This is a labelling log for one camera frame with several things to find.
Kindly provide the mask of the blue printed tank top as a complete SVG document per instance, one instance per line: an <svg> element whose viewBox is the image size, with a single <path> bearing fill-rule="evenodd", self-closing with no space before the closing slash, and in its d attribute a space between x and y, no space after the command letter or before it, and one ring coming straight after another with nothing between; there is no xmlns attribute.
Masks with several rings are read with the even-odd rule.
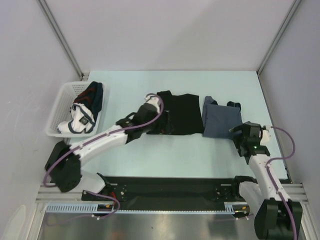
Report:
<svg viewBox="0 0 320 240"><path fill-rule="evenodd" d="M230 129L243 123L241 104L229 101L226 106L223 106L211 96L206 96L202 106L202 122L203 137L231 140L233 134L230 133Z"/></svg>

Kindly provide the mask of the black tank top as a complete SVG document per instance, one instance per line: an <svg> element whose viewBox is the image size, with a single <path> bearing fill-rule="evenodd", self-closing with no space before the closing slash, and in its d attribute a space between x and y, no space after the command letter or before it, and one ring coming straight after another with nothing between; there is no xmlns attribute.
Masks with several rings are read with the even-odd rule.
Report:
<svg viewBox="0 0 320 240"><path fill-rule="evenodd" d="M173 95L169 90L157 95L163 100L164 112L148 135L185 136L204 132L198 95Z"/></svg>

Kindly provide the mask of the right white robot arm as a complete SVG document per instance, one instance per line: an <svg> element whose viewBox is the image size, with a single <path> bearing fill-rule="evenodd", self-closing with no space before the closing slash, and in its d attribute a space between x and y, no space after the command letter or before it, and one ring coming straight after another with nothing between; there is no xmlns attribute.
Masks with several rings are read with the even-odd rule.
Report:
<svg viewBox="0 0 320 240"><path fill-rule="evenodd" d="M247 121L229 130L237 153L254 177L236 176L231 196L246 201L254 216L254 230L260 240L296 240L303 208L293 200L277 178L272 163L276 159L266 146L271 126Z"/></svg>

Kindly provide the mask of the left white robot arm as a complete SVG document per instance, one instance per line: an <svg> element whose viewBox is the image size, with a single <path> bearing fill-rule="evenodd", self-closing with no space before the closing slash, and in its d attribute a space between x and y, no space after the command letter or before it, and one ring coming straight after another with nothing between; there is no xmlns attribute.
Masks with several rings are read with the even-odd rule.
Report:
<svg viewBox="0 0 320 240"><path fill-rule="evenodd" d="M139 139L146 133L170 134L173 131L169 111L159 110L144 103L137 112L118 120L115 125L86 140L72 145L58 142L45 165L43 185L57 187L60 192L73 190L92 192L98 199L110 196L109 182L100 173L90 173L82 168L100 154Z"/></svg>

